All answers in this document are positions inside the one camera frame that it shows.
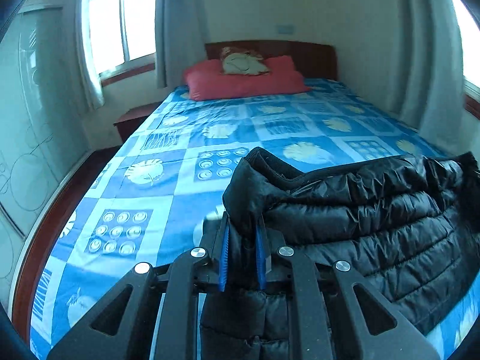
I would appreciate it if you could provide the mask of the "white curtain left window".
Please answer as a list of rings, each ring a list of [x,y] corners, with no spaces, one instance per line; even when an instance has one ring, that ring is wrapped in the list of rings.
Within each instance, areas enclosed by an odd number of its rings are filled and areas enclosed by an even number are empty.
[[[75,28],[77,60],[85,97],[84,108],[88,111],[93,111],[101,108],[105,100],[93,56],[89,25],[89,5],[90,0],[76,0]]]

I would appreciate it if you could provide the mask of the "cream cartoon cushion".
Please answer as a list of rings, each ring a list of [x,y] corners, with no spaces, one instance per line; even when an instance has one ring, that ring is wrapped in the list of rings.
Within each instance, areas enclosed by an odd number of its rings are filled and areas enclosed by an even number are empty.
[[[259,76],[270,72],[264,63],[264,57],[251,49],[224,47],[220,61],[226,75]]]

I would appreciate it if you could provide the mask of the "black puffer jacket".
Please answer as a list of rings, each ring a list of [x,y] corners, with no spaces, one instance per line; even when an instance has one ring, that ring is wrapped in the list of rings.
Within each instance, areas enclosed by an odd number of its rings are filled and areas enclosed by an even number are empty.
[[[404,155],[301,172],[257,148],[223,196],[229,287],[206,297],[203,359],[286,359],[287,298],[259,290],[256,228],[352,265],[442,359],[479,356],[479,168],[472,154]]]

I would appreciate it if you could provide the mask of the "white patterned wardrobe door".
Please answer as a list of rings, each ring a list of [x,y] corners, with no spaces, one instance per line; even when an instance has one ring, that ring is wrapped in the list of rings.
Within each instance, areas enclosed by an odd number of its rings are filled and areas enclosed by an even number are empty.
[[[1,305],[24,243],[89,152],[72,104],[60,7],[13,19],[1,40]]]

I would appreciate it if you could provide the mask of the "white curtain beside headboard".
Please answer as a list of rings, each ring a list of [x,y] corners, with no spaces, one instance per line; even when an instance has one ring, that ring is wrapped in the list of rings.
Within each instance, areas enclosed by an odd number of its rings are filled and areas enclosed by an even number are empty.
[[[155,0],[154,40],[158,87],[179,86],[185,69],[206,58],[204,1]]]

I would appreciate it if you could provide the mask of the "blue patterned bed sheet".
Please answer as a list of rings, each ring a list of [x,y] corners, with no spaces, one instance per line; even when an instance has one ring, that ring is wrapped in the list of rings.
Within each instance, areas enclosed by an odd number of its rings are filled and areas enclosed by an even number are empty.
[[[176,88],[100,172],[55,243],[32,305],[32,352],[45,359],[135,263],[171,263],[197,246],[257,146],[304,172],[438,153],[334,80],[310,79],[300,94],[204,102]]]

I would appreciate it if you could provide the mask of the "red pillow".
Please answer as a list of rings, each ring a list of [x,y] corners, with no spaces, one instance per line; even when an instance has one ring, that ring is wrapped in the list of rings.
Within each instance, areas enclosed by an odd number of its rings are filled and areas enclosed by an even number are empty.
[[[309,91],[289,55],[267,58],[269,72],[257,76],[224,74],[219,59],[205,60],[184,72],[190,98],[195,101],[299,94]]]

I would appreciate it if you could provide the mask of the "brown wooden nightstand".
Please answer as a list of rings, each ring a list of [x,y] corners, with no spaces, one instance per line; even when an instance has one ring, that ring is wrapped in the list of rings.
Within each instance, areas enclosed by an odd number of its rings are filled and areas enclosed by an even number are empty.
[[[124,113],[114,122],[114,126],[123,143],[135,133],[141,124],[160,106],[161,102],[154,102],[134,107]]]

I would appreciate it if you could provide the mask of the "white curtain window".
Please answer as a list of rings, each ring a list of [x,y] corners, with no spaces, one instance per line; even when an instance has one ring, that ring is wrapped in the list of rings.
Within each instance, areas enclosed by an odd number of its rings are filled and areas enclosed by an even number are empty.
[[[399,0],[400,46],[389,110],[420,137],[460,148],[464,108],[461,31],[452,0]]]
[[[77,60],[85,97],[84,108],[88,111],[93,111],[101,108],[105,100],[93,56],[89,25],[89,5],[90,0],[76,0],[75,28]]]

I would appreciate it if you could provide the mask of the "white wall switch plate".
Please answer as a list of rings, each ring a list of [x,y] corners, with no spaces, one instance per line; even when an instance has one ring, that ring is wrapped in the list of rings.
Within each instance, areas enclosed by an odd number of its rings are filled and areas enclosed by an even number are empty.
[[[279,35],[293,35],[295,33],[295,26],[293,24],[278,24],[276,31]]]

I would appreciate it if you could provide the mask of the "brown wooden headboard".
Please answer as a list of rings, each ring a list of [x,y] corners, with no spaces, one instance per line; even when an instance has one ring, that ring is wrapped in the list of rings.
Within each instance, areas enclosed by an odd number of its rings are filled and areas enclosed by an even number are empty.
[[[303,41],[222,41],[204,45],[208,59],[219,59],[224,47],[254,50],[267,58],[289,55],[305,78],[338,79],[338,59],[333,46]]]

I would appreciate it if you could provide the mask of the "white curtain right window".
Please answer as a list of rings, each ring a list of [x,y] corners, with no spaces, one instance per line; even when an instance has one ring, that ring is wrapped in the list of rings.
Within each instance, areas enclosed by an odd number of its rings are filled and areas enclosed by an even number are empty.
[[[452,0],[399,0],[400,46],[389,110],[420,137],[460,148],[464,108],[461,31]]]

